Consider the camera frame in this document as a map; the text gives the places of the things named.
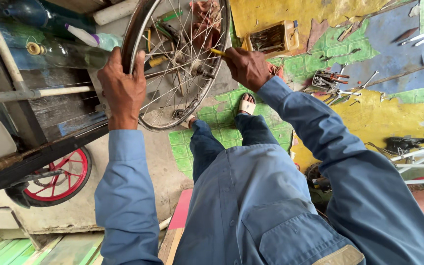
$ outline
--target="red board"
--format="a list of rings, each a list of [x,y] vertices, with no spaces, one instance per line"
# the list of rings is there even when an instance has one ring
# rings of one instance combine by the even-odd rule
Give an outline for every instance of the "red board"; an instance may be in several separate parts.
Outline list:
[[[186,225],[187,212],[189,210],[189,203],[191,202],[192,189],[183,190],[181,192],[180,200],[174,210],[173,218],[171,218],[168,230],[177,229]]]

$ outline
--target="white bicycle frame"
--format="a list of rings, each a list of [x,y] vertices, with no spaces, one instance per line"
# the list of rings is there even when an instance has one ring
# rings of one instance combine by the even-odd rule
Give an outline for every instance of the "white bicycle frame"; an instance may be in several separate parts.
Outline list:
[[[408,171],[411,168],[424,168],[424,148],[418,151],[391,158],[390,160],[392,162],[395,162],[407,158],[411,160],[411,164],[395,164],[395,167],[401,168],[398,170],[399,173]],[[405,180],[405,184],[424,184],[424,180]]]

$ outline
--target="yellow plastic container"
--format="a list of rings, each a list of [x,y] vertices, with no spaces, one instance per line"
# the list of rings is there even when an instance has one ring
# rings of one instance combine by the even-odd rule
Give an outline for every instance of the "yellow plastic container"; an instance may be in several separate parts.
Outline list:
[[[284,41],[284,47],[281,51],[273,51],[270,53],[265,54],[265,58],[269,59],[278,55],[286,54],[290,51],[296,50],[299,47],[299,31],[297,30],[297,27],[294,27],[294,25],[297,25],[297,21],[290,21],[290,20],[283,20],[277,23],[274,23],[272,25],[269,25],[264,28],[257,29],[253,32],[249,32],[245,35],[243,39],[242,48],[247,51],[254,51],[253,46],[251,44],[250,34],[258,33],[263,30],[267,30],[269,28],[284,25],[284,32],[285,37],[283,38]]]

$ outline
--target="yellow screwdriver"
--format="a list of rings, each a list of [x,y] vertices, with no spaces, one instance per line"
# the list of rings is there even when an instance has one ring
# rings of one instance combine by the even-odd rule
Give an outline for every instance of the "yellow screwdriver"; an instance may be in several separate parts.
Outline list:
[[[220,55],[220,56],[228,57],[227,54],[223,51],[219,51],[219,50],[216,50],[216,49],[209,49],[209,51],[211,51],[212,53],[215,53],[217,55]]]

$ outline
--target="cuff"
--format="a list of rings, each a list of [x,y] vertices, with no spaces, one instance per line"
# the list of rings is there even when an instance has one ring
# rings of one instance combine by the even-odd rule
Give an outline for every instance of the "cuff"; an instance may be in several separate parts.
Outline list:
[[[139,130],[109,132],[109,161],[128,161],[145,158],[145,141]]]
[[[276,109],[281,104],[282,99],[292,92],[292,89],[280,77],[274,76],[258,90],[258,96],[271,108]]]

